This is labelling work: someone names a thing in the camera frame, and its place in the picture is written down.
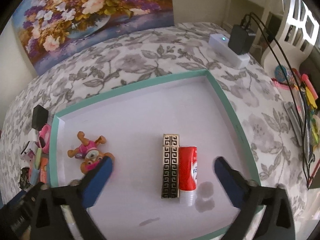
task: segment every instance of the rectangular block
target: rectangular block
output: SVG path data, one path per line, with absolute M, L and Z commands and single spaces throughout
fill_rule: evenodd
M 163 146 L 163 177 L 161 198 L 179 196 L 179 147 Z
M 42 127 L 44 127 L 48 121 L 48 116 L 48 110 L 43 108 L 41 105 L 37 105 L 33 108 L 31 128 L 41 131 Z
M 180 137 L 178 134 L 164 134 L 163 146 L 179 147 Z

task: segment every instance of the canvas painting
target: canvas painting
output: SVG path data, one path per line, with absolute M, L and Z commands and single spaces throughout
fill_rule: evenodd
M 99 42 L 173 24 L 172 0 L 23 0 L 13 14 L 39 75 Z

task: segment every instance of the floral bedspread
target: floral bedspread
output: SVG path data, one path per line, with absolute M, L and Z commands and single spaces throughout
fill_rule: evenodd
M 55 113 L 85 98 L 156 76 L 207 68 L 230 100 L 244 128 L 261 184 L 286 185 L 295 220 L 306 206 L 301 149 L 282 98 L 254 59 L 234 69 L 208 45 L 211 33 L 228 34 L 212 23 L 126 34 L 89 47 L 35 78 L 7 112 L 0 140 L 0 189 L 4 203 L 19 192 L 19 158 L 37 104 Z M 247 238 L 260 222 L 258 214 Z

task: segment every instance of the toy car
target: toy car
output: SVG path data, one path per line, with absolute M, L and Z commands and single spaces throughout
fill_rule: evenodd
M 30 169 L 29 167 L 24 167 L 20 170 L 20 180 L 18 182 L 18 186 L 22 190 L 25 190 L 30 187 L 29 178 L 28 178 L 29 169 Z

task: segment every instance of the black cable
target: black cable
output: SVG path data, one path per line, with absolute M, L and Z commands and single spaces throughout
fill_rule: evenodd
M 299 93 L 300 93 L 300 97 L 301 97 L 302 102 L 303 102 L 303 107 L 304 107 L 304 109 L 305 109 L 303 132 L 302 132 L 302 125 L 301 125 L 301 120 L 300 120 L 300 118 L 299 118 L 299 120 L 298 120 L 298 121 L 299 121 L 299 126 L 300 126 L 301 135 L 302 135 L 302 141 L 303 141 L 303 143 L 304 143 L 305 134 L 306 134 L 306 129 L 308 129 L 308 126 L 307 126 L 307 105 L 306 105 L 306 102 L 305 102 L 305 100 L 304 100 L 304 96 L 303 96 L 303 94 L 302 94 L 301 88 L 300 88 L 300 86 L 299 86 L 299 84 L 298 84 L 297 78 L 296 78 L 295 74 L 293 73 L 293 70 L 292 70 L 292 67 L 291 67 L 291 65 L 290 65 L 290 63 L 289 63 L 289 60 L 287 59 L 287 57 L 286 57 L 286 55 L 285 55 L 282 47 L 280 46 L 279 42 L 277 41 L 277 39 L 274 37 L 274 35 L 272 34 L 272 32 L 266 27 L 266 25 L 261 21 L 261 19 L 260 19 L 254 12 L 251 12 L 251 13 L 249 14 L 249 21 L 250 21 L 250 19 L 252 18 L 252 15 L 255 16 L 255 17 L 260 21 L 260 23 L 263 25 L 263 27 L 267 30 L 267 32 L 270 32 L 270 34 L 272 35 L 272 38 L 274 39 L 274 41 L 276 42 L 277 46 L 279 47 L 279 49 L 280 49 L 280 51 L 281 51 L 284 59 L 285 59 L 286 62 L 287 62 L 287 65 L 288 65 L 288 67 L 289 67 L 289 69 L 290 69 L 290 71 L 291 71 L 291 73 L 292 73 L 292 76 L 293 76 L 293 78 L 294 78 L 294 80 L 295 80 L 295 82 L 296 82 L 296 84 L 297 84 L 297 87 L 298 87 L 298 90 L 299 90 Z M 259 25 L 258 23 L 257 23 L 257 25 L 258 25 L 261 33 L 263 33 L 260 25 Z M 287 83 L 289 84 L 288 79 L 287 79 L 287 77 L 286 77 L 286 74 L 284 73 L 284 70 L 283 70 L 282 68 L 281 68 L 281 71 L 282 71 L 282 73 L 284 74 Z M 298 116 L 300 117 L 299 112 L 298 112 L 298 108 L 297 108 L 297 105 L 296 105 L 296 101 L 295 101 L 295 99 L 294 99 L 293 92 L 292 92 L 292 89 L 291 89 L 290 86 L 289 86 L 289 89 L 290 89 L 290 92 L 291 92 L 291 96 L 292 96 L 292 99 L 293 99 L 293 103 L 294 103 L 295 109 L 296 109 L 296 111 L 297 111 L 297 113 L 298 113 Z M 306 162 L 306 168 L 307 168 L 307 172 L 308 172 L 308 182 L 309 182 L 309 179 L 310 179 L 310 166 L 309 166 L 308 161 L 307 161 L 307 158 L 306 158 L 306 156 L 305 156 L 304 145 L 302 146 L 302 168 L 303 168 L 303 170 L 304 170 L 303 161 Z
M 250 14 L 246 14 L 246 15 L 244 16 L 244 19 L 246 19 L 246 17 L 249 16 L 249 22 L 247 23 L 247 26 L 250 26 L 250 24 L 251 24 L 251 23 L 250 23 L 250 20 L 251 20 L 251 19 L 255 21 L 255 23 L 257 24 L 258 28 L 259 28 L 260 31 L 261 31 L 261 34 L 263 35 L 264 39 L 266 40 L 268 47 L 270 48 L 273 56 L 275 57 L 278 65 L 281 66 L 281 63 L 280 63 L 279 59 L 277 58 L 275 52 L 273 51 L 270 43 L 268 42 L 268 39 L 266 38 L 265 34 L 263 33 L 263 30 L 262 30 L 262 28 L 260 27 L 259 22 L 258 22 L 255 18 L 253 18 L 252 15 L 255 16 L 255 17 L 260 21 L 260 23 L 264 26 L 264 28 L 265 28 L 267 31 L 270 32 L 270 30 L 265 26 L 265 24 L 264 24 L 264 23 L 259 19 L 259 17 L 258 17 L 255 13 L 253 13 L 253 12 L 250 13 Z M 310 177 L 309 177 L 309 176 L 310 176 L 310 171 L 309 171 L 308 161 L 307 161 L 307 159 L 306 159 L 305 151 L 304 151 L 304 138 L 305 138 L 305 133 L 306 133 L 306 125 L 307 125 L 307 108 L 306 108 L 306 103 L 305 103 L 304 97 L 303 97 L 303 95 L 302 95 L 302 91 L 301 91 L 301 89 L 300 89 L 300 86 L 299 86 L 299 84 L 298 84 L 298 81 L 297 81 L 297 79 L 296 79 L 296 77 L 295 77 L 295 74 L 293 73 L 293 70 L 292 70 L 292 68 L 291 68 L 291 65 L 290 65 L 290 63 L 289 63 L 289 61 L 288 61 L 288 59 L 287 59 L 284 51 L 282 50 L 282 48 L 281 48 L 279 42 L 276 40 L 276 38 L 273 37 L 273 39 L 274 39 L 274 41 L 276 42 L 276 44 L 278 45 L 281 53 L 282 53 L 283 56 L 284 56 L 284 59 L 286 60 L 288 66 L 289 66 L 290 71 L 292 72 L 292 75 L 293 75 L 293 77 L 294 77 L 294 79 L 295 79 L 295 82 L 297 83 L 297 87 L 298 87 L 298 89 L 299 89 L 299 93 L 300 93 L 300 96 L 301 96 L 301 99 L 302 99 L 302 102 L 303 102 L 303 106 L 304 106 L 304 109 L 305 109 L 304 129 L 303 129 L 303 131 L 302 131 L 301 120 L 299 119 L 298 121 L 299 121 L 300 131 L 301 131 L 301 135 L 302 135 L 302 141 L 303 141 L 303 145 L 302 145 L 302 155 L 303 155 L 303 159 L 302 159 L 302 169 L 303 169 L 303 173 L 304 173 L 304 176 L 305 176 L 305 179 L 306 179 L 307 189 L 309 189 L 309 185 L 308 185 L 308 184 L 309 184 L 309 179 L 310 179 Z M 284 76 L 285 76 L 285 79 L 286 79 L 286 81 L 287 81 L 287 83 L 288 83 L 288 85 L 289 85 L 289 81 L 288 81 L 287 75 L 285 74 L 285 72 L 284 72 L 284 70 L 283 70 L 282 68 L 281 68 L 281 70 L 282 70 L 282 72 L 283 72 L 283 74 L 284 74 Z M 294 95 L 293 95 L 293 91 L 292 91 L 292 88 L 290 87 L 290 85 L 289 85 L 289 89 L 290 89 L 290 93 L 291 93 L 291 96 L 292 96 L 292 99 L 293 99 L 293 103 L 294 103 L 294 106 L 295 106 L 295 110 L 296 110 L 297 113 L 298 113 L 298 107 L 297 107 L 297 104 L 296 104 L 296 101 L 295 101 L 295 98 L 294 98 Z M 306 174 L 306 171 L 305 171 L 305 168 L 304 168 L 304 161 L 306 162 L 306 168 L 307 168 L 307 172 L 308 172 L 307 174 Z
M 263 37 L 266 39 L 266 37 L 265 37 L 265 35 L 264 35 L 263 31 L 262 31 L 262 28 L 260 27 L 259 23 L 257 23 L 257 21 L 252 17 L 252 15 L 254 15 L 254 16 L 262 23 L 262 25 L 266 28 L 267 31 L 270 31 L 270 30 L 268 30 L 268 28 L 265 26 L 265 24 L 259 19 L 259 17 L 258 17 L 256 14 L 250 13 L 250 15 L 249 15 L 249 16 L 250 16 L 250 19 L 252 18 L 252 19 L 256 22 L 256 24 L 258 25 L 258 27 L 259 27 L 259 29 L 260 29 Z M 294 73 L 293 73 L 293 70 L 292 70 L 292 68 L 291 68 L 291 66 L 290 66 L 290 63 L 289 63 L 289 61 L 288 61 L 288 59 L 287 59 L 284 51 L 282 50 L 280 44 L 279 44 L 278 41 L 275 39 L 275 37 L 273 37 L 273 38 L 274 38 L 275 42 L 277 43 L 280 51 L 282 52 L 285 60 L 287 61 L 287 64 L 288 64 L 288 66 L 289 66 L 289 68 L 290 68 L 290 70 L 291 70 L 291 72 L 292 72 L 292 75 L 293 75 L 293 77 L 294 77 L 294 79 L 295 79 L 295 82 L 297 83 L 297 86 L 298 86 L 298 89 L 299 89 L 299 93 L 300 93 L 301 99 L 302 99 L 302 101 L 303 101 L 303 106 L 304 106 L 304 109 L 305 109 L 304 130 L 303 130 L 303 132 L 302 132 L 301 120 L 299 119 L 298 121 L 299 121 L 299 125 L 300 125 L 300 131 L 301 131 L 301 135 L 302 135 L 302 141 L 303 141 L 303 143 L 304 143 L 304 138 L 305 138 L 305 133 L 306 133 L 306 127 L 307 127 L 307 107 L 306 107 L 306 103 L 305 103 L 304 97 L 303 97 L 303 95 L 302 95 L 301 89 L 300 89 L 300 87 L 299 87 L 298 81 L 297 81 L 297 79 L 296 79 L 296 77 L 295 77 L 295 75 L 294 75 Z M 271 52 L 273 53 L 274 57 L 276 58 L 277 62 L 279 63 L 279 60 L 278 60 L 278 58 L 276 57 L 273 49 L 271 48 L 268 40 L 266 40 L 266 41 L 267 41 L 267 44 L 268 44 Z M 286 74 L 284 73 L 284 70 L 283 70 L 282 68 L 281 68 L 281 70 L 282 70 L 282 72 L 283 72 L 283 74 L 284 74 L 284 76 L 285 76 L 285 78 L 286 78 L 287 83 L 289 84 L 288 79 L 287 79 L 287 76 L 286 76 Z M 294 96 L 293 96 L 293 92 L 292 92 L 292 89 L 291 89 L 290 86 L 289 86 L 289 89 L 290 89 L 290 92 L 291 92 L 291 95 L 292 95 L 292 99 L 293 99 L 293 102 L 294 102 L 296 111 L 297 111 L 297 113 L 298 113 L 297 105 L 296 105 L 296 102 L 295 102 L 295 99 L 294 99 Z M 304 145 L 303 145 L 303 147 L 302 147 L 302 156 L 303 156 L 303 158 L 302 158 L 302 169 L 303 169 L 303 173 L 304 173 L 304 175 L 305 175 L 306 181 L 307 181 L 307 189 L 309 189 L 308 184 L 309 184 L 309 179 L 310 179 L 310 170 L 309 170 L 310 167 L 308 166 L 308 161 L 307 161 L 306 156 L 305 156 Z M 304 169 L 304 162 L 306 163 L 307 175 L 306 175 L 306 172 L 305 172 L 305 169 Z

